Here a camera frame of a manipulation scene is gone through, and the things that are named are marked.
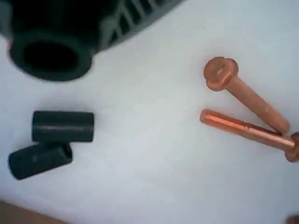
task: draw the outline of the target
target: white table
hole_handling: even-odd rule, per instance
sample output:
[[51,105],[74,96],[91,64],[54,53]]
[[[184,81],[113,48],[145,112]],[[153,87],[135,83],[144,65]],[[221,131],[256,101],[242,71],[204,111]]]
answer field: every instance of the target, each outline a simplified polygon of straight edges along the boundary
[[[259,126],[202,76],[214,56],[299,130],[299,1],[186,0],[69,83],[9,62],[0,40],[0,199],[78,224],[281,224],[299,211],[299,164],[198,122],[204,108]],[[8,155],[29,146],[34,110],[96,113],[71,165],[16,181]]]

